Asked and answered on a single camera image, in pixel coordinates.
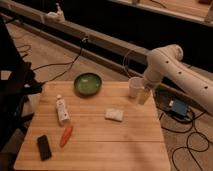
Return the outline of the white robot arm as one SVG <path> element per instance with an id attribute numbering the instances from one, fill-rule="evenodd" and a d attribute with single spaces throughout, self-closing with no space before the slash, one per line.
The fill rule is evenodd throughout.
<path id="1" fill-rule="evenodd" d="M 166 77 L 213 115 L 213 81 L 184 66 L 182 58 L 183 50 L 177 44 L 150 50 L 148 67 L 142 77 L 143 87 L 154 89 Z"/>

